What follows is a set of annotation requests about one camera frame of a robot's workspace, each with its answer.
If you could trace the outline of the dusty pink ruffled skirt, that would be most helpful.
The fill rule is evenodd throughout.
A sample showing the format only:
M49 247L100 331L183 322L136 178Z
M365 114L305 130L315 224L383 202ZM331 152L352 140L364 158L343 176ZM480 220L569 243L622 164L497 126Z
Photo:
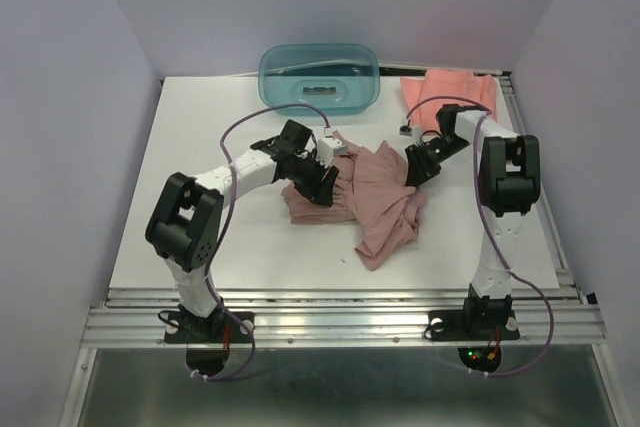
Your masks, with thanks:
M293 184L281 196L293 225L330 225L355 222L360 243L355 252L370 271L419 236L426 195L405 184L408 164L387 142L372 151L350 141L347 153L335 158L339 170L333 187L333 205L318 206L305 199Z

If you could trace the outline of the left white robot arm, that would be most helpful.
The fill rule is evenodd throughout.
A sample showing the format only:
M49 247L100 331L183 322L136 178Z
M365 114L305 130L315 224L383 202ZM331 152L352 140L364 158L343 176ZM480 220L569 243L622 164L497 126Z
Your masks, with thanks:
M341 139L314 139L311 129L289 120L278 135L251 144L226 165L196 176L176 172L166 180L145 239L169 266L181 306L190 313L188 329L199 340L222 331L223 318L215 311L221 302L209 287L222 214L247 193L281 180L311 203L330 207L339 174L332 162L346 153Z

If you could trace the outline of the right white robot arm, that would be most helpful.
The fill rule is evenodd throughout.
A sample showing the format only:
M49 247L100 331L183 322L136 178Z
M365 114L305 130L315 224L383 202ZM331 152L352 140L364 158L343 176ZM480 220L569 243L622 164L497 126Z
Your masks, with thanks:
M445 104L436 114L438 132L406 121L400 127L413 142L405 148L406 184L420 187L438 176L444 161L469 147L473 188L483 226L478 266L462 309L463 331L482 337L512 316L513 257L525 217L541 195L539 141L499 125L489 109L473 103Z

